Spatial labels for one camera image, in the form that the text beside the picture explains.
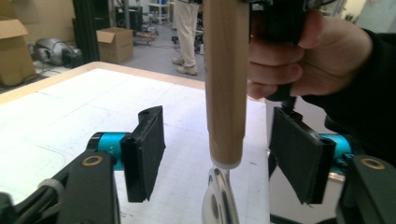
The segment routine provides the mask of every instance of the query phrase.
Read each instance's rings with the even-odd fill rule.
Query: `khaki pants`
[[[180,43],[180,57],[185,67],[195,66],[195,31],[197,26],[199,5],[176,0],[175,12],[177,20],[177,37]]]

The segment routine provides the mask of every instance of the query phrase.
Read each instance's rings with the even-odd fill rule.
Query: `finger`
[[[247,78],[256,83],[282,85],[298,80],[302,74],[303,69],[297,63],[276,67],[250,63]]]
[[[304,49],[317,47],[323,35],[323,22],[324,17],[319,10],[312,9],[307,11],[298,45]]]
[[[254,99],[260,99],[272,95],[276,90],[277,86],[275,85],[262,85],[255,82],[247,83],[247,95]]]
[[[291,43],[272,43],[252,37],[248,59],[252,63],[278,66],[297,63],[304,56],[304,50]]]

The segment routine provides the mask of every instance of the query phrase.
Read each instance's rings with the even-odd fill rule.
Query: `metal ring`
[[[385,169],[385,166],[384,164],[382,164],[382,162],[373,159],[368,159],[368,158],[361,159],[361,163],[375,170]]]
[[[103,157],[101,157],[101,156],[90,156],[90,157],[85,158],[84,161],[82,161],[82,165],[83,166],[94,166],[94,165],[99,164],[102,160],[103,160]]]

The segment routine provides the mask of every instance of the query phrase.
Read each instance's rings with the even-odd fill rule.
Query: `cardboard box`
[[[36,77],[35,67],[23,38],[28,32],[17,20],[14,6],[0,0],[0,83],[15,86]]]
[[[105,63],[122,63],[134,57],[132,30],[111,27],[96,31],[100,59]]]

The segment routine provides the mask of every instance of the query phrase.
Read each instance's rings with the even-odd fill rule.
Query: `black sleeve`
[[[326,111],[328,128],[352,135],[367,154],[396,165],[396,34],[365,32],[374,49],[354,81],[335,94],[303,98]]]

